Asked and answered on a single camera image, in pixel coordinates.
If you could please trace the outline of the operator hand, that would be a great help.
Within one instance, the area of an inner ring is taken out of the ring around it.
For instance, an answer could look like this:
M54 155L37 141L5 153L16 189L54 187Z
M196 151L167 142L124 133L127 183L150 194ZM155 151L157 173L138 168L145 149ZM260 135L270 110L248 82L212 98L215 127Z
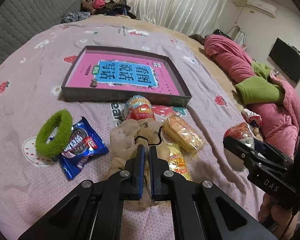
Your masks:
M277 227L272 231L273 235L277 239L291 239L294 235L298 217L294 216L294 218L291 219L292 214L290 211L287 211L276 204L271 205L270 202L271 197L265 193L257 215L258 221L262 223L266 218L271 216L273 220L277 222Z

